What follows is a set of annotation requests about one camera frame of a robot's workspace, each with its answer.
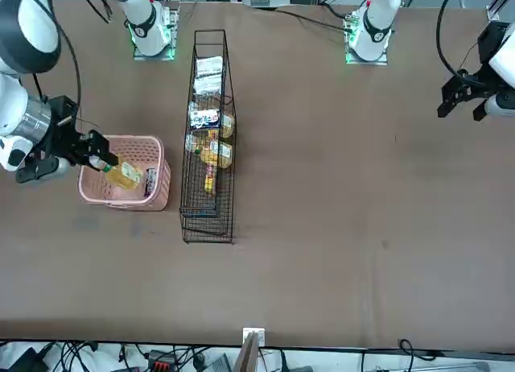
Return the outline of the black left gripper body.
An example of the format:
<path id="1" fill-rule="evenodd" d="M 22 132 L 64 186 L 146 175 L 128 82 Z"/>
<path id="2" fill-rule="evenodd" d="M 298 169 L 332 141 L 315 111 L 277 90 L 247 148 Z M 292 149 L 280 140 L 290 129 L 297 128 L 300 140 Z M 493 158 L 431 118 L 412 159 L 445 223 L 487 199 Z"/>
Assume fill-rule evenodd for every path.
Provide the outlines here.
<path id="1" fill-rule="evenodd" d="M 478 93 L 489 97 L 503 89 L 503 80 L 489 65 L 482 65 L 473 74 L 461 68 L 458 74 L 463 78 L 463 86 L 467 93 Z"/>

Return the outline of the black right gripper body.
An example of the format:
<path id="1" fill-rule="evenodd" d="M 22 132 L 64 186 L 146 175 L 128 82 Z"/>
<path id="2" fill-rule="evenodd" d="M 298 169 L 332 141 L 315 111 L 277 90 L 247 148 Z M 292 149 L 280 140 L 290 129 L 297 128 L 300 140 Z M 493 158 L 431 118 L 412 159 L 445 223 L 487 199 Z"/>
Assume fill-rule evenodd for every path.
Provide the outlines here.
<path id="1" fill-rule="evenodd" d="M 66 159 L 71 165 L 83 165 L 87 155 L 86 137 L 76 129 L 77 104 L 69 97 L 50 98 L 51 122 L 40 143 L 43 157 Z"/>

